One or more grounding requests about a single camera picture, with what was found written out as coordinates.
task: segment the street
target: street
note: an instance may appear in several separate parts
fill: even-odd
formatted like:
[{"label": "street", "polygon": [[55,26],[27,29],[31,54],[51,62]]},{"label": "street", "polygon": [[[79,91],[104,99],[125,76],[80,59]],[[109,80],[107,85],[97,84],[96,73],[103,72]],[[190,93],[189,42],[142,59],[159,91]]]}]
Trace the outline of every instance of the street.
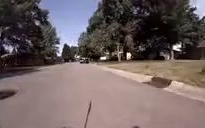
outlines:
[{"label": "street", "polygon": [[62,64],[0,79],[18,93],[0,101],[1,128],[205,128],[205,103],[91,64]]}]

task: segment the asphalt road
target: asphalt road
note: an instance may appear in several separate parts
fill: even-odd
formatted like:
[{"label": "asphalt road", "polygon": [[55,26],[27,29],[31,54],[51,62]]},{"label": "asphalt road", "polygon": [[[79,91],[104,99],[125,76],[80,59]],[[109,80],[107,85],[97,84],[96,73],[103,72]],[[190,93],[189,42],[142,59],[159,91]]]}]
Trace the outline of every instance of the asphalt road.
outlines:
[{"label": "asphalt road", "polygon": [[1,128],[205,128],[205,103],[93,65],[63,64],[0,79],[18,94],[0,101]]}]

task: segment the car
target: car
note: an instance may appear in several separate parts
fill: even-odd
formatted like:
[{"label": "car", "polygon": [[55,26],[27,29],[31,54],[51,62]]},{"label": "car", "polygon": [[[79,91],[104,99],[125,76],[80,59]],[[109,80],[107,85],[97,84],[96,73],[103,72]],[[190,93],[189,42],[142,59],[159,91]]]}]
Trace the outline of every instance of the car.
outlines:
[{"label": "car", "polygon": [[87,59],[87,58],[82,58],[82,59],[80,59],[80,64],[89,64],[89,59]]}]

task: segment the blue sky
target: blue sky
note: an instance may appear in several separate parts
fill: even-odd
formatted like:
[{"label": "blue sky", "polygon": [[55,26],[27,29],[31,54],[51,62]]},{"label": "blue sky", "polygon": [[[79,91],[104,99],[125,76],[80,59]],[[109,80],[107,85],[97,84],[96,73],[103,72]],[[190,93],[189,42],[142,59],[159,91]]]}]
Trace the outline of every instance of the blue sky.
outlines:
[{"label": "blue sky", "polygon": [[[81,32],[86,30],[88,19],[97,9],[100,0],[42,0],[41,6],[50,11],[50,20],[64,43],[77,45]],[[205,14],[205,0],[192,0],[200,16]]]}]

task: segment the lawn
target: lawn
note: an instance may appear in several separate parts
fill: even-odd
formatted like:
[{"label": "lawn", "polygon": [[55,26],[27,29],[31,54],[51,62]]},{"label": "lawn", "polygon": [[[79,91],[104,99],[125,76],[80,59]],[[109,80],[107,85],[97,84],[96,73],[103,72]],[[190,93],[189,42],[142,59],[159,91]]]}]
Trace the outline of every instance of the lawn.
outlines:
[{"label": "lawn", "polygon": [[205,60],[134,61],[119,64],[112,62],[102,65],[133,73],[168,78],[205,88]]}]

